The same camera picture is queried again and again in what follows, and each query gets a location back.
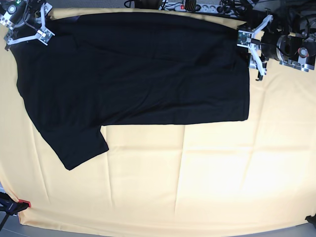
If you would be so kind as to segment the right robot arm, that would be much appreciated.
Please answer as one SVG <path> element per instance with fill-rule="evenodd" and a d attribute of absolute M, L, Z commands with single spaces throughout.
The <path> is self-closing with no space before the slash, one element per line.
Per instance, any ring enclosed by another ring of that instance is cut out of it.
<path fill-rule="evenodd" d="M 1 0 L 0 23 L 11 30 L 24 25 L 37 30 L 35 15 L 45 3 L 45 0 Z"/>

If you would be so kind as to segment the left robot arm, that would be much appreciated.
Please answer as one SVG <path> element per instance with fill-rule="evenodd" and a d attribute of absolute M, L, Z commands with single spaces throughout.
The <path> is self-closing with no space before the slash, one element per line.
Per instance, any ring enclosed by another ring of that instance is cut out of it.
<path fill-rule="evenodd" d="M 265 61 L 274 59 L 283 66 L 309 72 L 316 65 L 316 15 L 294 13 L 289 26 L 274 20 L 264 30 L 261 52 Z"/>

